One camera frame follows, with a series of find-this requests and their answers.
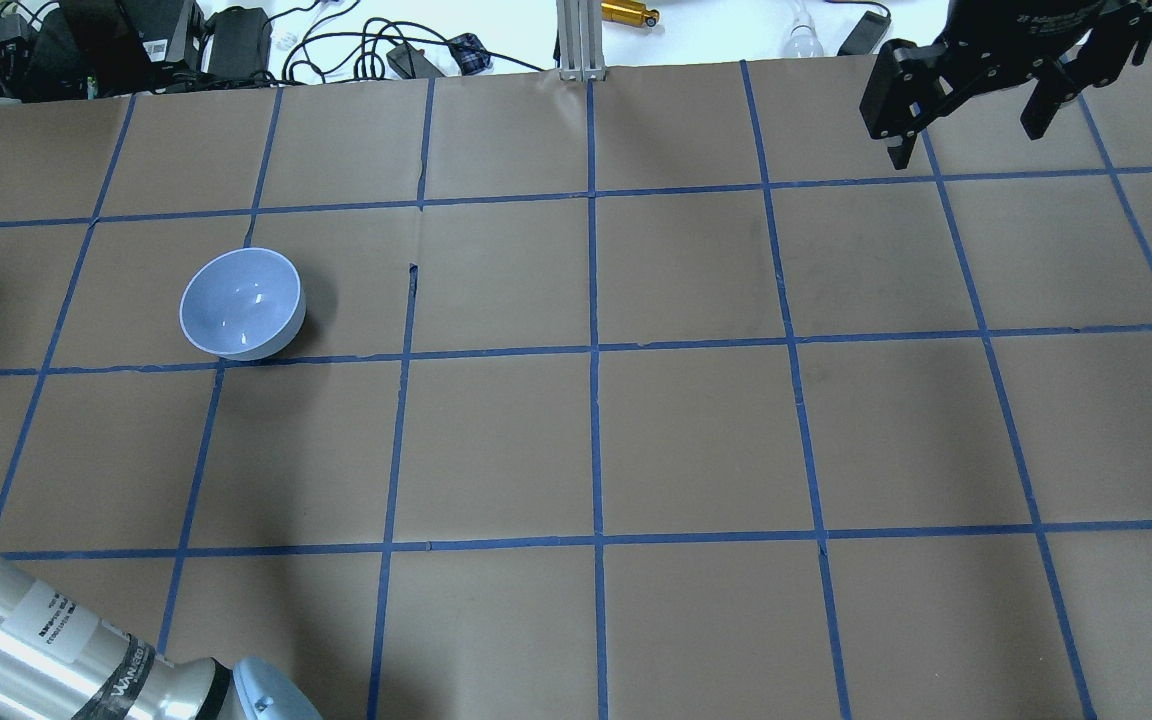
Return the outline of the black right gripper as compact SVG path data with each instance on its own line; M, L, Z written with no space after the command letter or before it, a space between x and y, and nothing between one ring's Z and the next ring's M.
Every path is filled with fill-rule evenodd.
M1071 60L1059 55L1083 40ZM905 170L916 138L977 94L1001 88L1000 65L1043 67L1020 120L1030 141L1084 88L1106 88L1152 44L1152 1L952 1L932 45L884 41L861 94L867 135Z

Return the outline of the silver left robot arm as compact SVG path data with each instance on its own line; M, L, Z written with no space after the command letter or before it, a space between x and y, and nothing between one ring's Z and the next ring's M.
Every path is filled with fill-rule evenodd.
M0 719L316 719L257 657L165 659L0 556Z

